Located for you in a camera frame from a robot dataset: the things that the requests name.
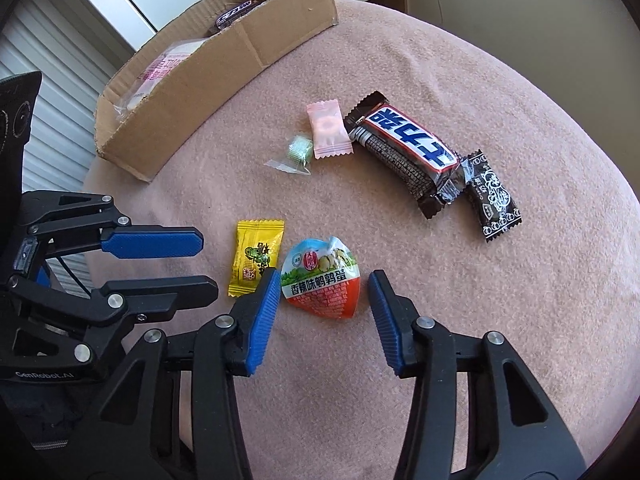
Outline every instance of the pink candy wrapper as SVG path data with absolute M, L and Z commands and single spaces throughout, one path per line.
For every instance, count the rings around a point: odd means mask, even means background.
M 306 106 L 306 113 L 314 132 L 314 155 L 323 158 L 353 153 L 351 139 L 342 122 L 337 99 L 320 101 Z

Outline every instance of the white corrugated panel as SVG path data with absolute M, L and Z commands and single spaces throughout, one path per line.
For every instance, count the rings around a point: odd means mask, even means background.
M 133 51 L 86 0 L 20 0 L 0 35 L 0 77 L 40 70 L 42 86 L 24 153 L 24 191 L 80 191 L 95 156 L 98 95 Z M 65 261 L 89 288 L 81 254 Z M 82 290 L 50 262 L 66 290 Z

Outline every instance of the cardboard box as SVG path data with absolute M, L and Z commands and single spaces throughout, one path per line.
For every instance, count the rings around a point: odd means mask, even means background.
M 109 81 L 98 98 L 99 156 L 150 182 L 185 140 L 272 63 L 338 23 L 334 0 L 263 3 L 175 67 L 119 123 L 114 103 L 173 42 L 204 38 L 216 18 L 247 0 L 200 0 L 168 23 Z

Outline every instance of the yellow candy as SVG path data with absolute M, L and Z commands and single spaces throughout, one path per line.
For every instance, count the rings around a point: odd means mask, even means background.
M 238 246 L 229 282 L 229 295 L 253 292 L 267 267 L 276 267 L 284 220 L 241 220 Z

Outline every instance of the round table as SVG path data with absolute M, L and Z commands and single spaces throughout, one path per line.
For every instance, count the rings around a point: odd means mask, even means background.
M 172 334 L 231 308 L 226 288 L 240 219 L 285 219 L 279 265 L 303 238 L 334 235 L 353 251 L 363 275 L 354 318 L 321 319 L 281 301 L 264 364 L 236 380 L 257 479 L 392 478 L 413 380 L 399 380 L 385 364 L 365 288 L 373 269 L 385 269 L 397 294 L 452 332 L 504 333 L 591 463 L 640 395 L 638 200 L 584 131 L 497 59 L 383 7 L 337 6 L 339 25 L 241 89 L 151 184 L 95 160 L 86 190 L 112 195 L 134 224 L 193 225 L 206 241 L 194 258 L 89 254 L 95 285 L 211 276 L 219 300 L 178 312 L 162 326 Z M 212 62 L 212 77 L 215 68 Z M 522 224 L 487 244 L 465 200 L 427 220 L 402 181 L 359 146 L 314 160 L 311 176 L 264 165 L 282 156 L 295 133 L 310 131 L 306 104 L 337 98 L 346 114 L 374 90 L 454 150 L 481 148 Z M 137 326 L 128 344 L 148 328 Z M 466 440 L 464 384 L 457 467 Z M 188 442 L 186 388 L 182 407 Z

